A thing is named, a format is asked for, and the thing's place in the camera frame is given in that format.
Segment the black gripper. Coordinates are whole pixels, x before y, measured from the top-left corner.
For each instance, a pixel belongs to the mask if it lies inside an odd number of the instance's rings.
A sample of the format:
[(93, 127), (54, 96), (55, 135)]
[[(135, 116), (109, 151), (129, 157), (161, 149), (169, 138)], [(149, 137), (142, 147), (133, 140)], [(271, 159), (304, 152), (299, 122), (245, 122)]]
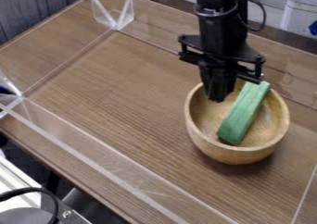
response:
[(246, 43), (248, 32), (261, 31), (267, 12), (257, 28), (248, 23), (248, 3), (264, 11), (259, 0), (196, 0), (200, 34), (182, 34), (180, 59), (200, 67), (206, 97), (224, 102), (234, 90), (237, 77), (255, 84), (263, 82), (264, 55)]

